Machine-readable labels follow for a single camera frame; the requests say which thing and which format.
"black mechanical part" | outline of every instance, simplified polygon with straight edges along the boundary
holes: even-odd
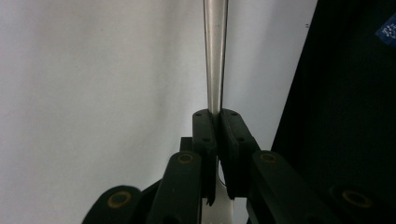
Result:
[[[103,193],[85,217],[83,224],[129,224],[134,218],[140,190],[118,186]]]
[[[192,151],[192,137],[181,137],[180,151]]]
[[[231,199],[247,197],[251,155],[259,145],[242,117],[228,109],[220,113],[219,159],[223,169],[227,193]]]
[[[331,188],[334,210],[348,223],[396,223],[396,214],[370,191],[352,185]]]
[[[131,223],[146,223],[160,184],[161,180],[142,191],[137,208],[134,210],[134,219]]]
[[[259,192],[250,192],[249,195],[259,195]],[[247,213],[249,217],[248,223],[276,223],[267,204],[261,197],[247,198]]]
[[[192,151],[202,157],[202,197],[212,205],[216,194],[218,145],[212,115],[207,109],[192,115]]]
[[[255,152],[250,173],[255,188],[251,192],[259,194],[248,199],[265,202],[276,223],[341,223],[279,154]]]
[[[182,151],[171,157],[147,223],[200,223],[201,162],[194,152]]]

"black curtain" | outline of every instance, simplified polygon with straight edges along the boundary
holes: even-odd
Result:
[[[272,150],[323,197],[348,184],[396,209],[396,48],[375,36],[394,13],[318,1]]]

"white background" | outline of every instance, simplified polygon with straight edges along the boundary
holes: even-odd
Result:
[[[229,3],[224,107],[262,149],[315,5]],[[203,108],[202,1],[0,0],[0,223],[80,223],[107,189],[146,188]]]

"metal rod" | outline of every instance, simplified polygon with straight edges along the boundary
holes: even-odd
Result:
[[[222,107],[228,0],[204,0],[207,101],[215,122]]]

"brass bolt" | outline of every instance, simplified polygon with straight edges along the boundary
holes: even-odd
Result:
[[[127,205],[132,199],[130,192],[122,190],[112,194],[108,200],[107,205],[111,208],[121,208]]]
[[[350,189],[343,191],[343,198],[347,202],[361,208],[369,208],[373,205],[373,201],[371,199]]]
[[[191,154],[182,154],[177,157],[178,162],[182,164],[188,164],[191,163],[194,160],[194,157]]]
[[[274,156],[273,154],[269,154],[269,153],[262,153],[260,155],[260,159],[262,159],[262,161],[265,161],[265,162],[271,162],[271,163],[276,162],[276,156]]]

